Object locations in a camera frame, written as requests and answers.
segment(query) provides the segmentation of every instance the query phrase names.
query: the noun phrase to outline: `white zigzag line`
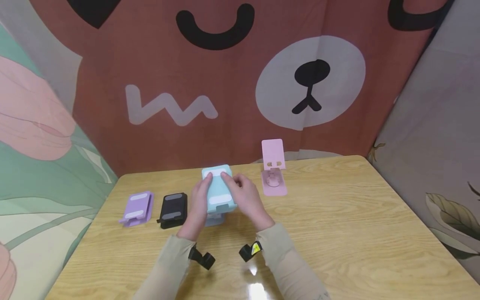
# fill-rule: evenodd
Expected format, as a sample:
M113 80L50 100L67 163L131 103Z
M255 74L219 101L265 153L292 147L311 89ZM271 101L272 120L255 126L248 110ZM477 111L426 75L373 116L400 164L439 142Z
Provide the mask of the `white zigzag line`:
M133 125L140 125L153 115L166 109L179 126L188 125L196 116L203 113L209 119L218 117L218 112L207 96L198 96L185 111L182 111L172 95L162 93L142 107L140 90L134 84L125 87L128 118Z

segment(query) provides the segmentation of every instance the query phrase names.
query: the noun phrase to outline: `hand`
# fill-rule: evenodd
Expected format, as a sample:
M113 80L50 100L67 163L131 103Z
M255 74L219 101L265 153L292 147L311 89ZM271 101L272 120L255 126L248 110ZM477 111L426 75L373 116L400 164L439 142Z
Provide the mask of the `hand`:
M207 220L207 192L212 183L213 175L208 173L205 179L195 184L191 193L191 207L187 219L177 233L177 237L197 241Z
M230 177L225 172L222 172L221 177L228 186L233 201L240 211L252 221L257 231L270 228L275 224L272 217L265 211L258 189L250 179L243 174Z

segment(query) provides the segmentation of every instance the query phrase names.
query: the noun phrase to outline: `wooden table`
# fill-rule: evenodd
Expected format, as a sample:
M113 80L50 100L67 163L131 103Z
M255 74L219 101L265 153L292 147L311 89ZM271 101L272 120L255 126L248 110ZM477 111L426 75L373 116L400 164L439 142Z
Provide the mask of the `wooden table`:
M232 166L260 189L261 164ZM361 156L288 161L288 195L265 197L267 211L289 231L298 252L334 300L472 300L480 288L375 169ZM155 219L164 195L186 192L199 169L122 176L63 269L47 299L130 299L167 237ZM123 228L132 193L155 193L152 219ZM216 262L192 263L177 299L282 299L262 255L238 255L255 231L239 211L205 228L198 249Z

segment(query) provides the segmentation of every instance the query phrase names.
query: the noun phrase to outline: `yellow tag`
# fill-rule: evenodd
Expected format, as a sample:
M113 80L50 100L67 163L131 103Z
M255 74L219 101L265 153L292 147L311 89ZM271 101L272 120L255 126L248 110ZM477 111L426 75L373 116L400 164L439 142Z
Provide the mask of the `yellow tag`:
M260 249L260 246L258 245L258 243L254 243L252 245L252 255L254 255L255 253L260 252L260 251L261 251L261 249Z

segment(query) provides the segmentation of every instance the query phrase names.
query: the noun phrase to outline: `beige sleeve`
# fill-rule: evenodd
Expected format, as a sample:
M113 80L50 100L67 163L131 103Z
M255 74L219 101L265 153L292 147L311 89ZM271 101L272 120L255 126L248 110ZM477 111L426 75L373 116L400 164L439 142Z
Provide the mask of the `beige sleeve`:
M133 300L174 300L187 275L188 255L195 242L170 236L150 275L133 296Z
M285 300L330 300L325 286L297 253L281 224L258 232L257 240Z

